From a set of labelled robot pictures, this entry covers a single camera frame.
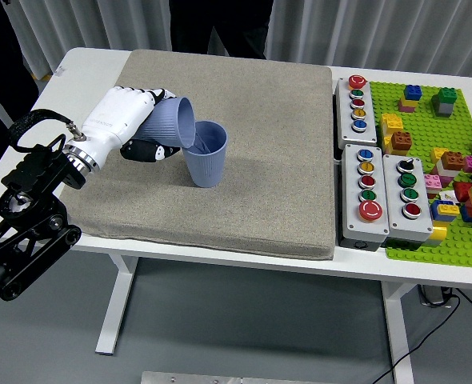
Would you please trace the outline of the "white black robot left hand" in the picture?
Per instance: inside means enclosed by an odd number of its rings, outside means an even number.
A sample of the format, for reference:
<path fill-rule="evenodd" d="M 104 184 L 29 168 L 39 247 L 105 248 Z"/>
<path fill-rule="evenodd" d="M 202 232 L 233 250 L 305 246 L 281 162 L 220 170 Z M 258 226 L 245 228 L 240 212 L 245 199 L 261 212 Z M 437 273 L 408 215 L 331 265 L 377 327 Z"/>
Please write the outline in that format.
<path fill-rule="evenodd" d="M 119 150 L 162 100 L 174 98 L 168 90 L 144 90 L 115 86 L 90 112 L 82 124 L 82 141 L 71 139 L 65 152 L 85 160 L 91 170 L 99 170 L 112 150 Z"/>

